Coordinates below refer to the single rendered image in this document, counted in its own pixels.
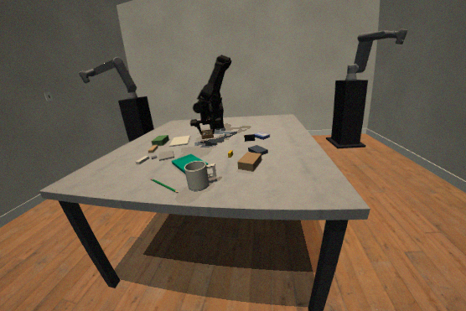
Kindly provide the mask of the wooden ball-in-hole puzzle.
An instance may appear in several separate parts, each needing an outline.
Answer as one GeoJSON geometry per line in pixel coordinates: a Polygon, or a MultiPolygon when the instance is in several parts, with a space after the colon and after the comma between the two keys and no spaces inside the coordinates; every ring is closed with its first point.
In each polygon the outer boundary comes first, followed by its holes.
{"type": "Polygon", "coordinates": [[[207,138],[214,138],[213,129],[202,131],[202,139],[207,139],[207,138]]]}

